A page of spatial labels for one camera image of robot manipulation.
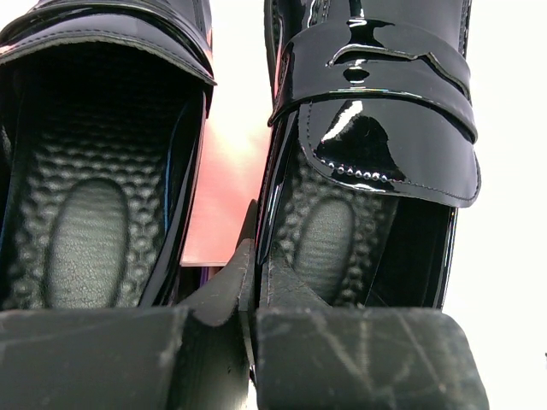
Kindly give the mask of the glossy black loafer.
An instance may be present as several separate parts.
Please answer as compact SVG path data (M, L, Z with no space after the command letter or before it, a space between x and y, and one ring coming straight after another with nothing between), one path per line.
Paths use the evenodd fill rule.
M481 187L468 1L267 1L263 306L441 308Z

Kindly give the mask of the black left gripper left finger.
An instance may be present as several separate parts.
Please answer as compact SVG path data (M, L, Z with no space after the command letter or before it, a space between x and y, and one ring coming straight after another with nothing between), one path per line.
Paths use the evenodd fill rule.
M254 264L244 240L178 305L1 315L4 409L242 409L249 362L239 315Z

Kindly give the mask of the matte black loafer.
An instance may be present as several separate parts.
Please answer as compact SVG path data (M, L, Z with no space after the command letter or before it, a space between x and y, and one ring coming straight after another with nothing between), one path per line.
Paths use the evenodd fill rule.
M41 1L2 30L2 309L170 301L214 87L206 1Z

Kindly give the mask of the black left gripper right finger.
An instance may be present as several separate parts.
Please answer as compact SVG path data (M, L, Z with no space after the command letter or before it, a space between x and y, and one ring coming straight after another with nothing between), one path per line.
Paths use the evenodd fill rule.
M283 256L262 271L261 409L486 409L462 328L430 308L326 305Z

